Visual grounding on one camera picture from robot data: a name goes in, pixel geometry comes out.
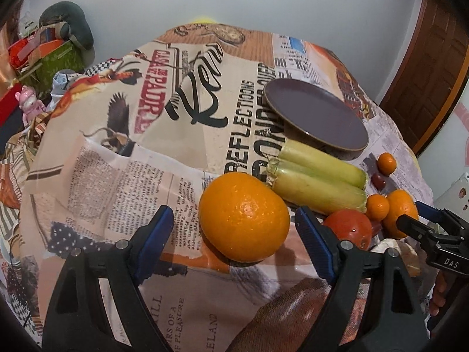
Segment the gray plate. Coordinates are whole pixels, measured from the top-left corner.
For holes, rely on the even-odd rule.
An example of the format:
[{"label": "gray plate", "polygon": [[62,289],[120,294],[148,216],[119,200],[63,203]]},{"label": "gray plate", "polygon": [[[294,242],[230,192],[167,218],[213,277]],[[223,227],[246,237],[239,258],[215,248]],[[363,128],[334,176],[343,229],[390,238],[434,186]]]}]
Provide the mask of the gray plate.
[{"label": "gray plate", "polygon": [[275,79],[264,88],[281,118],[312,138],[340,150],[364,150],[368,133],[360,118],[326,90],[297,79]]}]

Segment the brown wooden door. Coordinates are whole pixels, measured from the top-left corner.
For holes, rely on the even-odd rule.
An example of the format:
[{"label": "brown wooden door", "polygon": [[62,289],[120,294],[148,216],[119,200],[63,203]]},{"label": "brown wooden door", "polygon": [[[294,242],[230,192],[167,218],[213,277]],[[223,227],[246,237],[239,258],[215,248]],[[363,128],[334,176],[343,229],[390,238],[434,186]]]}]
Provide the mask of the brown wooden door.
[{"label": "brown wooden door", "polygon": [[417,153],[442,123],[468,69],[469,38],[439,0],[423,0],[416,31],[381,108]]}]

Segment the blue gripper pad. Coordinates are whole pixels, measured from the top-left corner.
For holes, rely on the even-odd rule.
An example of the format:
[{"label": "blue gripper pad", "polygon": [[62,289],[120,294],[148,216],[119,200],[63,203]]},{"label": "blue gripper pad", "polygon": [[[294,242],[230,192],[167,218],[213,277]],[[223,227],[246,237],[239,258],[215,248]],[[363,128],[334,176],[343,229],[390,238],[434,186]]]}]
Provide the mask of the blue gripper pad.
[{"label": "blue gripper pad", "polygon": [[428,221],[431,221],[435,224],[441,222],[443,219],[442,211],[431,207],[430,205],[424,204],[423,202],[416,201],[415,205],[417,207],[418,215],[420,217],[426,218]]},{"label": "blue gripper pad", "polygon": [[295,213],[295,227],[308,251],[317,274],[334,284],[339,273],[339,240],[327,226],[321,225],[308,207]]},{"label": "blue gripper pad", "polygon": [[142,226],[134,237],[137,239],[132,242],[132,251],[130,258],[133,260],[134,274],[133,277],[138,284],[149,278],[153,274],[155,264],[158,262],[165,244],[173,231],[174,214],[173,210],[166,205],[162,205],[149,224]]}]

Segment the pink teddy bear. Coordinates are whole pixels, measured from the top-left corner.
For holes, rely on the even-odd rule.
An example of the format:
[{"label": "pink teddy bear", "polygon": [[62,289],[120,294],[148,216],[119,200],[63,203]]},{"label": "pink teddy bear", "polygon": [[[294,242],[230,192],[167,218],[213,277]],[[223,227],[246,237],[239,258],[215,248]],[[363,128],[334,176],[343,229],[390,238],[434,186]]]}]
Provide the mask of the pink teddy bear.
[{"label": "pink teddy bear", "polygon": [[21,92],[15,94],[15,98],[23,111],[24,127],[28,127],[36,116],[45,112],[44,103],[36,98],[36,91],[31,87],[23,86]]}]

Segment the tablecloth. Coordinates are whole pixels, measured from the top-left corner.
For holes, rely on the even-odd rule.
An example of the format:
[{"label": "tablecloth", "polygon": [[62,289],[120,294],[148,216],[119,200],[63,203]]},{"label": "tablecloth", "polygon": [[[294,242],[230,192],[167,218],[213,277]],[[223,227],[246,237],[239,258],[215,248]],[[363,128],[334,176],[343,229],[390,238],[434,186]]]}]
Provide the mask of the tablecloth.
[{"label": "tablecloth", "polygon": [[[367,148],[342,153],[289,127],[263,97],[275,78],[302,79],[336,95],[363,120]],[[414,200],[432,204],[394,122],[333,52],[315,44],[188,24],[77,79],[52,114],[24,183],[15,261],[2,240],[0,285],[20,321],[40,342],[71,248],[101,250],[129,239],[168,204],[176,213],[169,249],[141,292],[172,348],[222,352],[254,344],[257,351],[296,351],[329,288],[295,230],[294,208],[283,247],[249,267],[221,261],[204,243],[196,215],[198,198],[216,175],[241,171],[265,181],[267,161],[286,138],[312,143],[369,174],[377,156],[391,152],[398,168],[387,191],[404,188]],[[369,182],[366,190],[376,193]],[[101,289],[115,337],[128,342],[109,286],[102,282]],[[366,294],[364,283],[344,342],[355,335]]]}]

